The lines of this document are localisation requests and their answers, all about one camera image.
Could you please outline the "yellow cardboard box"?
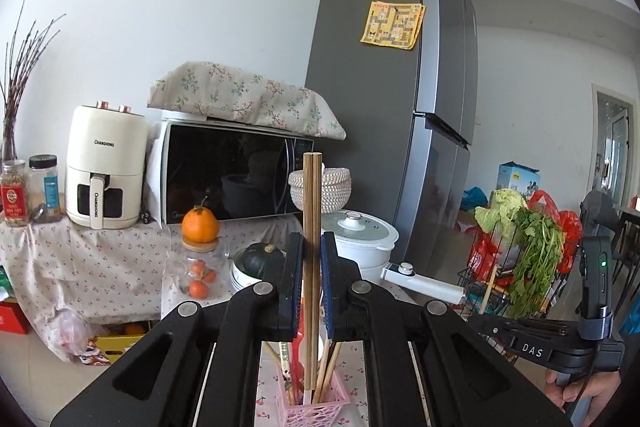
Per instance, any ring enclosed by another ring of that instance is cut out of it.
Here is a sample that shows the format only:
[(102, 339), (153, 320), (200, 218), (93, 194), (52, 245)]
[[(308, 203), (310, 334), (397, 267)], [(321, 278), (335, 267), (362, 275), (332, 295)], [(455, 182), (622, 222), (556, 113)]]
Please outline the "yellow cardboard box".
[(146, 322), (134, 322), (108, 326), (93, 338), (101, 355), (110, 363), (116, 362), (150, 330)]

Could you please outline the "red box on floor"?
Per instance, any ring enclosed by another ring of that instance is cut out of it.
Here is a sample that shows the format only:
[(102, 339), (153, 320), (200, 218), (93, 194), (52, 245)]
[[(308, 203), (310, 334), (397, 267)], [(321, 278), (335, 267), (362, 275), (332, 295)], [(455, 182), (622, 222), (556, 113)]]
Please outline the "red box on floor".
[(17, 335), (27, 335), (30, 324), (25, 313), (15, 299), (0, 303), (0, 331)]

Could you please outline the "cream air fryer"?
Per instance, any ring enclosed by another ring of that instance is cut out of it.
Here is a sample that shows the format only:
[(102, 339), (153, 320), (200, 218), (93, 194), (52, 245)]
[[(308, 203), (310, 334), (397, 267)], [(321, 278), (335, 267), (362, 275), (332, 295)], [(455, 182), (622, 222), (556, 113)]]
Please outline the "cream air fryer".
[(66, 155), (65, 204), (76, 225), (121, 230), (139, 219), (148, 123), (105, 101), (75, 108)]

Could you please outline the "white bowl with flower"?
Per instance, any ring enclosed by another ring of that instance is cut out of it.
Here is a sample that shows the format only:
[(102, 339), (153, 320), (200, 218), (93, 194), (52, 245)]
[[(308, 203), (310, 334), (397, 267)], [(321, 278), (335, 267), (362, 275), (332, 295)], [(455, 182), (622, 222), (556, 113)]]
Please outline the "white bowl with flower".
[[(261, 281), (261, 280), (258, 280), (258, 279), (254, 279), (254, 277), (249, 277), (248, 275), (246, 275), (245, 273), (243, 273), (239, 269), (238, 260), (239, 260), (239, 257), (240, 257), (241, 253), (242, 253), (242, 251), (239, 251), (237, 254), (234, 255), (233, 260), (232, 260), (231, 269), (230, 269), (230, 277), (231, 277), (232, 286), (237, 291), (239, 291), (242, 288), (245, 288), (245, 287), (248, 287), (248, 286), (252, 286), (252, 285), (254, 285), (254, 284), (256, 284), (256, 283)], [(281, 261), (284, 260), (284, 258), (281, 259), (279, 262), (273, 262), (272, 265), (278, 265)]]

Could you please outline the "grey refrigerator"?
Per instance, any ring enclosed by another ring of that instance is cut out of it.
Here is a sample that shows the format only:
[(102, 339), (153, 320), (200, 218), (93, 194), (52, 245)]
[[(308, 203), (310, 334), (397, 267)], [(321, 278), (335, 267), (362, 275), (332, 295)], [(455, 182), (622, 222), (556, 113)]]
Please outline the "grey refrigerator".
[[(411, 51), (360, 42), (372, 1), (421, 3)], [(392, 258), (433, 275), (456, 219), (471, 158), (477, 101), (472, 0), (320, 0), (306, 85), (346, 131), (317, 143), (352, 175), (348, 205), (399, 233)]]

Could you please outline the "large orange tangerine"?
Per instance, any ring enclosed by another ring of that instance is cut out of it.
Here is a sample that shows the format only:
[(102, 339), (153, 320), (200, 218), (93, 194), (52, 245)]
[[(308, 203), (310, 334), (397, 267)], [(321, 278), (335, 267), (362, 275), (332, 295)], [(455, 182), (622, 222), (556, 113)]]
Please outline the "large orange tangerine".
[(220, 225), (213, 211), (205, 206), (206, 199), (195, 205), (183, 217), (182, 236), (191, 243), (212, 243), (218, 239)]

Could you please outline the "bamboo chopsticks pair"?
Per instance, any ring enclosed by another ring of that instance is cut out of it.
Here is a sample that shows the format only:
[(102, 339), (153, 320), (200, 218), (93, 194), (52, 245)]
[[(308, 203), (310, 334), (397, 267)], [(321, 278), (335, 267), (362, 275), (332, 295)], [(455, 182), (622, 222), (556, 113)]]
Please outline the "bamboo chopsticks pair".
[(281, 341), (279, 343), (279, 357), (286, 399), (288, 399), (288, 404), (294, 407), (294, 405), (297, 404), (296, 388), (295, 383), (292, 380), (291, 362), (290, 357), (288, 356), (288, 343), (285, 341)]

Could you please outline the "dark green squash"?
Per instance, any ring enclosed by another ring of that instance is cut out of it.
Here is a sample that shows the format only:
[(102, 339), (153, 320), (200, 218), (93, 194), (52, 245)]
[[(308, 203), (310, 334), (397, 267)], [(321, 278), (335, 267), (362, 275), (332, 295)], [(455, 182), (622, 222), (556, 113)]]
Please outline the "dark green squash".
[(248, 245), (240, 254), (239, 269), (254, 279), (261, 280), (266, 269), (273, 262), (279, 262), (285, 257), (283, 251), (270, 243), (253, 243)]

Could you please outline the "long bamboo chopstick in holder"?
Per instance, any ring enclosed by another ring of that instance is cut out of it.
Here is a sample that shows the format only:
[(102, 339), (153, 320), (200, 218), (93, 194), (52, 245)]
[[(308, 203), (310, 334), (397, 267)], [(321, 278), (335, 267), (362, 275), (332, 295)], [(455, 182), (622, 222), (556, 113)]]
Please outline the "long bamboo chopstick in holder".
[(270, 343), (267, 343), (267, 341), (264, 341), (262, 345), (264, 346), (264, 349), (269, 353), (270, 357), (273, 359), (273, 362), (277, 364), (277, 367), (282, 367), (282, 359), (280, 357), (280, 353), (276, 349), (274, 349), (270, 345)]

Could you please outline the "green leafy vegetables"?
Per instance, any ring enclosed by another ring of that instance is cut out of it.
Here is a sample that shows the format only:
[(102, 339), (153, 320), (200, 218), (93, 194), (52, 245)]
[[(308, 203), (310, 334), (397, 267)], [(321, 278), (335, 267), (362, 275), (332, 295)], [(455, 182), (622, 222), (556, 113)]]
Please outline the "green leafy vegetables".
[(483, 232), (501, 232), (521, 248), (510, 288), (513, 308), (509, 317), (521, 319), (544, 312), (566, 239), (561, 213), (552, 197), (542, 190), (526, 198), (512, 188), (498, 188), (487, 205), (475, 207), (473, 218)]

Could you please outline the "yellow paper on fridge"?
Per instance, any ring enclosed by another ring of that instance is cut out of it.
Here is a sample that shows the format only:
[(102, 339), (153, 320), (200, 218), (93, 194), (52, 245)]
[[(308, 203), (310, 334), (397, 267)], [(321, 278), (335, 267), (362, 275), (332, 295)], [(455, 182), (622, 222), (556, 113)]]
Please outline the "yellow paper on fridge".
[(422, 28), (426, 6), (421, 3), (372, 1), (360, 42), (411, 51)]

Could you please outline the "red plastic spoon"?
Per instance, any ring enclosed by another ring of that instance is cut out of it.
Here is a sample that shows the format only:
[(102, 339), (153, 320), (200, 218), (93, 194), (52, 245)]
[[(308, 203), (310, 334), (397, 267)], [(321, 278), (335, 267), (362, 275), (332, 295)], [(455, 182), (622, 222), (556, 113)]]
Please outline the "red plastic spoon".
[(298, 323), (296, 337), (292, 342), (291, 348), (291, 404), (299, 405), (302, 403), (304, 394), (304, 367), (300, 361), (300, 345), (304, 339), (304, 314), (303, 308), (298, 309)]

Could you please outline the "blue label clear jar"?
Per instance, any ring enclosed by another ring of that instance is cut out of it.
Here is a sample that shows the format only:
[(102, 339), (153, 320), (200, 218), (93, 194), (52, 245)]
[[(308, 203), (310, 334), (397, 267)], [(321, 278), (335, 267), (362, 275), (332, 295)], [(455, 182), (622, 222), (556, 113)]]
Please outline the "blue label clear jar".
[(28, 160), (29, 207), (32, 222), (51, 223), (62, 219), (58, 194), (58, 158), (53, 154), (30, 156)]

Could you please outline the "glass jar with oranges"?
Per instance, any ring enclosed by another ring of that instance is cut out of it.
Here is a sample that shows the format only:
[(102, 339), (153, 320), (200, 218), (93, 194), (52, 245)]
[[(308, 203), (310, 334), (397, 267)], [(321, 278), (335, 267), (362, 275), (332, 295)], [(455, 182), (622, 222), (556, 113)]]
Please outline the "glass jar with oranges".
[(166, 269), (180, 297), (200, 303), (224, 299), (229, 291), (229, 247), (219, 237), (208, 243), (180, 239), (168, 255)]

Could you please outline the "black microwave oven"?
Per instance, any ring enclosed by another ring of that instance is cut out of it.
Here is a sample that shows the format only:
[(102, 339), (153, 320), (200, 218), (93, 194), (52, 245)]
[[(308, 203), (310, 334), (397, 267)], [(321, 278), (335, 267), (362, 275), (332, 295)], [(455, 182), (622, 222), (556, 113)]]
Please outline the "black microwave oven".
[(144, 209), (159, 225), (178, 225), (204, 205), (219, 221), (296, 213), (288, 177), (314, 141), (221, 121), (163, 120), (148, 142)]

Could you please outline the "bare bamboo chopstick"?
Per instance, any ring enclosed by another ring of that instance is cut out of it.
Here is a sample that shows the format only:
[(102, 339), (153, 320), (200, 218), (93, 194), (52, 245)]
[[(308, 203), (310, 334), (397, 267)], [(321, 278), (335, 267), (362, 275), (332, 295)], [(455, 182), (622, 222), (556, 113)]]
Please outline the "bare bamboo chopstick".
[(312, 347), (311, 389), (316, 389), (318, 378), (319, 319), (320, 319), (320, 242), (321, 242), (321, 184), (322, 154), (313, 153), (311, 158), (311, 251), (312, 251)]
[(322, 382), (319, 391), (318, 398), (321, 399), (323, 395), (329, 390), (332, 375), (337, 365), (337, 358), (340, 355), (340, 351), (342, 349), (343, 343), (341, 341), (337, 341), (337, 343), (328, 343), (326, 347), (329, 348), (328, 356), (326, 357), (326, 367), (324, 368), (324, 373), (322, 374)]
[(304, 266), (303, 266), (303, 278), (304, 278), (304, 333), (305, 333), (305, 375), (304, 375), (304, 394), (303, 405), (309, 405), (311, 403), (312, 389), (314, 384), (314, 376), (312, 376), (312, 369), (314, 368), (314, 362), (316, 356), (312, 354), (312, 343), (314, 342), (314, 336), (312, 335), (312, 304), (314, 298), (312, 298), (312, 282), (314, 281), (314, 274), (312, 274), (312, 252), (311, 252), (311, 232), (312, 232), (312, 156), (311, 153), (306, 153), (303, 158), (303, 234), (304, 234)]
[(320, 360), (318, 373), (317, 373), (316, 389), (314, 389), (314, 395), (312, 396), (312, 404), (319, 403), (322, 398), (324, 380), (326, 379), (326, 368), (328, 367), (330, 353), (331, 353), (331, 346), (332, 346), (332, 340), (328, 338), (323, 343), (322, 357)]

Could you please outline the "cherry print tablecloth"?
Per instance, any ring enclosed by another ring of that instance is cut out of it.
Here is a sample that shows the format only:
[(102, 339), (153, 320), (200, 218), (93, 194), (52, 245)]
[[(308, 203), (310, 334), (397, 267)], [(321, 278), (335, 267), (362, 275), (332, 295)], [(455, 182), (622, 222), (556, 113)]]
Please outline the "cherry print tablecloth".
[(1, 337), (1, 377), (27, 417), (47, 426), (103, 372), (50, 339), (58, 312), (90, 324), (154, 320), (175, 306), (165, 263), (182, 244), (177, 228), (155, 223), (93, 231), (68, 220), (1, 228), (1, 264), (32, 332)]

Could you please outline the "dry branches in vase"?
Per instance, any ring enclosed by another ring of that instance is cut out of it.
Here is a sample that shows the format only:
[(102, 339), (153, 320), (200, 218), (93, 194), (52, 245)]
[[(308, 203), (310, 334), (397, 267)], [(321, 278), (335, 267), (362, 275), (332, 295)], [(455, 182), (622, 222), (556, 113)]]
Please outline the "dry branches in vase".
[(1, 160), (17, 158), (15, 128), (28, 80), (50, 42), (60, 33), (56, 24), (64, 14), (42, 27), (34, 20), (20, 38), (26, 0), (22, 0), (11, 38), (3, 49), (1, 69)]

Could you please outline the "floral cloth on microwave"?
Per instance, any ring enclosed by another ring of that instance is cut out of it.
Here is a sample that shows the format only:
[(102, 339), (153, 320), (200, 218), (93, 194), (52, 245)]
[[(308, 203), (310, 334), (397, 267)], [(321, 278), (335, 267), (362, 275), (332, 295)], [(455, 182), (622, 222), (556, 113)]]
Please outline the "floral cloth on microwave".
[(150, 88), (148, 106), (313, 138), (346, 139), (319, 93), (214, 62), (185, 62), (160, 77)]

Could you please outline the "white electric cooking pot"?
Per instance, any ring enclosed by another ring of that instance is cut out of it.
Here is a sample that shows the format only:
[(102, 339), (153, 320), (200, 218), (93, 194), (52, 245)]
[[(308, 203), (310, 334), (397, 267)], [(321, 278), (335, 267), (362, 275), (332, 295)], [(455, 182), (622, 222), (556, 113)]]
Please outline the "white electric cooking pot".
[(379, 284), (399, 239), (386, 221), (355, 210), (323, 213), (322, 231), (333, 232), (337, 254), (355, 261), (363, 280)]

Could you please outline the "red label spice jar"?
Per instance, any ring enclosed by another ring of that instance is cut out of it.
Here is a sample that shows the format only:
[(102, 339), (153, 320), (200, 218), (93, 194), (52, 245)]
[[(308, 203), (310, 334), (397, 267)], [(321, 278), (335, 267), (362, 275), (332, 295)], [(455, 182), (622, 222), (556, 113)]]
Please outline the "red label spice jar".
[(1, 170), (1, 206), (9, 227), (26, 227), (29, 222), (25, 161), (7, 160)]

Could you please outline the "plastic bag on floor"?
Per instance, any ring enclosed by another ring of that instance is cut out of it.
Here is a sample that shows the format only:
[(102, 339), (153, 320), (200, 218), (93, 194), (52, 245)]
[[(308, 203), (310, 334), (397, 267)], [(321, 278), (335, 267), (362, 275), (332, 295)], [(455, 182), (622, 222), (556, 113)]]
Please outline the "plastic bag on floor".
[(92, 326), (70, 309), (58, 310), (47, 324), (47, 340), (51, 345), (74, 357), (86, 353), (93, 337)]

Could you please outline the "woven white basket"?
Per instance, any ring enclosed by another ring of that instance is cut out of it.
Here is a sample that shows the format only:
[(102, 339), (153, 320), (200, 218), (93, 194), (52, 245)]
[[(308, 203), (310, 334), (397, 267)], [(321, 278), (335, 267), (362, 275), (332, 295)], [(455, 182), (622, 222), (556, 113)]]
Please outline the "woven white basket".
[[(298, 210), (304, 209), (304, 172), (296, 170), (288, 175), (292, 202)], [(321, 212), (330, 213), (345, 207), (352, 195), (352, 175), (348, 168), (322, 166)]]

